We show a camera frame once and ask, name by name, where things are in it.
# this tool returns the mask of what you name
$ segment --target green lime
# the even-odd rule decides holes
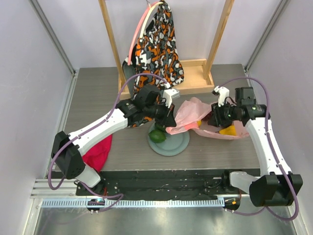
[[[160,130],[151,131],[149,133],[149,138],[154,143],[162,143],[163,141],[166,140],[166,136],[165,136],[164,132],[162,132]]]
[[[166,127],[165,127],[165,126],[161,126],[160,124],[155,123],[155,128],[156,128],[157,130],[160,130],[160,131],[166,133]]]

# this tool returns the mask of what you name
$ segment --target orange and black patterned fabric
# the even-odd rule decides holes
[[[136,73],[154,73],[175,86],[184,80],[184,71],[177,54],[172,11],[165,1],[162,2],[143,37],[137,41],[131,64]],[[164,89],[163,81],[151,76],[138,76],[134,83],[134,95],[146,84]]]

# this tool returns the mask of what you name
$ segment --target shelf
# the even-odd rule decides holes
[[[214,89],[214,83],[212,75],[209,72],[208,76],[204,76],[203,70],[206,63],[206,59],[197,60],[182,60],[181,65],[184,69],[185,79],[182,83],[173,88],[180,91],[182,94],[199,94],[211,92]],[[118,90],[122,87],[122,78],[118,78]],[[121,94],[120,99],[129,99],[128,87],[126,86]]]

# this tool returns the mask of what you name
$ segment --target gray table surface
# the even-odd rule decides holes
[[[242,65],[214,65],[211,73],[215,85],[245,75]],[[116,98],[117,83],[116,68],[80,69],[65,132],[76,131],[106,114]],[[247,81],[234,81],[227,85],[232,96],[234,89],[242,86],[248,86]],[[176,110],[193,96],[206,103],[217,101],[211,93],[182,95],[174,100]],[[182,153],[173,157],[158,155],[147,142],[151,124],[114,133],[112,148],[103,170],[259,168],[250,138],[216,140],[190,131],[189,145]]]

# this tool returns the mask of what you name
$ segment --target white wall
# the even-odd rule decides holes
[[[235,0],[215,64],[246,64],[279,0]],[[39,0],[73,66],[112,67],[98,0]],[[120,59],[128,55],[145,0],[107,0]],[[181,59],[207,58],[224,0],[168,0]]]
[[[304,184],[300,212],[313,233],[313,2],[290,1],[250,73],[267,86],[274,133],[293,173]],[[259,103],[264,94],[255,86]]]
[[[0,1],[0,234],[21,234],[70,73],[26,0]]]

